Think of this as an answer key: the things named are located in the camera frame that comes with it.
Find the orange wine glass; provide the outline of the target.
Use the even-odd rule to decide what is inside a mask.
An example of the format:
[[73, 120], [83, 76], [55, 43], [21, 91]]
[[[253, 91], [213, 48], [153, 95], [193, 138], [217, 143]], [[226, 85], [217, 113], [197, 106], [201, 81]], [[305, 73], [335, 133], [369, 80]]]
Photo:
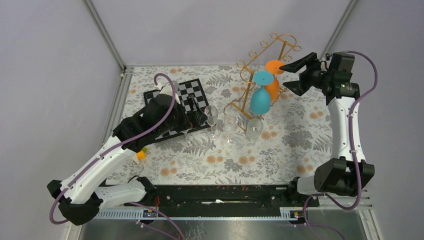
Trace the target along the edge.
[[276, 76], [284, 73], [284, 71], [280, 69], [283, 65], [284, 63], [280, 60], [270, 60], [265, 64], [265, 70], [273, 75], [273, 82], [264, 87], [269, 93], [272, 102], [276, 101], [279, 96], [280, 83]]

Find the clear champagne flute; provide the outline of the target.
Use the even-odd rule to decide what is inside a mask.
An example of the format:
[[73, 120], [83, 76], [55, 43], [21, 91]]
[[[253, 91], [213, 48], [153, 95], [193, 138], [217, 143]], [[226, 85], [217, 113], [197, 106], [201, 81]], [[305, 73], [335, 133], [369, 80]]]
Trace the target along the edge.
[[181, 144], [184, 147], [190, 147], [194, 143], [194, 137], [189, 133], [189, 130], [183, 130], [181, 133], [184, 135], [184, 140], [181, 142]]

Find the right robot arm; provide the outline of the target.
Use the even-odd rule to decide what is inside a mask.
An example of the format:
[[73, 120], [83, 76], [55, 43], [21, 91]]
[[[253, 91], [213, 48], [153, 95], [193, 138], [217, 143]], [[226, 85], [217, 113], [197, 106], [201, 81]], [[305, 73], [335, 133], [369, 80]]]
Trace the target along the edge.
[[312, 52], [279, 69], [296, 73], [305, 68], [296, 81], [283, 85], [294, 94], [302, 96], [311, 87], [321, 90], [331, 117], [332, 150], [330, 159], [319, 166], [313, 176], [296, 177], [290, 182], [287, 201], [301, 205], [307, 195], [331, 193], [356, 197], [375, 174], [375, 166], [367, 163], [359, 135], [358, 111], [362, 99], [360, 87], [351, 82], [355, 62], [353, 52], [336, 52], [329, 66]]

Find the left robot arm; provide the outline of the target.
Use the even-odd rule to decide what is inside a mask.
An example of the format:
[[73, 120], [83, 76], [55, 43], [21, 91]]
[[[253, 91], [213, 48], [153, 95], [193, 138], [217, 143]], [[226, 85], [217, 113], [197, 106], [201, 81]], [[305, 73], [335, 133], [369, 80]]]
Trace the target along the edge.
[[117, 167], [155, 143], [159, 136], [203, 126], [207, 119], [204, 114], [207, 103], [203, 95], [193, 94], [181, 98], [160, 93], [150, 99], [145, 107], [124, 118], [103, 147], [77, 172], [47, 184], [55, 199], [50, 211], [58, 208], [65, 222], [79, 226], [103, 209], [129, 202], [152, 204], [156, 188], [146, 177], [137, 177], [126, 184], [101, 184]]

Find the teal wine glass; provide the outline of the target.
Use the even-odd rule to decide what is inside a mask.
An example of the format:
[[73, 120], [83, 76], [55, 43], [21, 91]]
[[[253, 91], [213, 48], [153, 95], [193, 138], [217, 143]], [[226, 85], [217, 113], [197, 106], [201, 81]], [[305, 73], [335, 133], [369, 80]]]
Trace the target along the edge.
[[273, 82], [273, 75], [267, 71], [258, 71], [253, 75], [252, 80], [260, 87], [251, 97], [250, 111], [256, 115], [266, 114], [271, 108], [271, 97], [265, 86]]

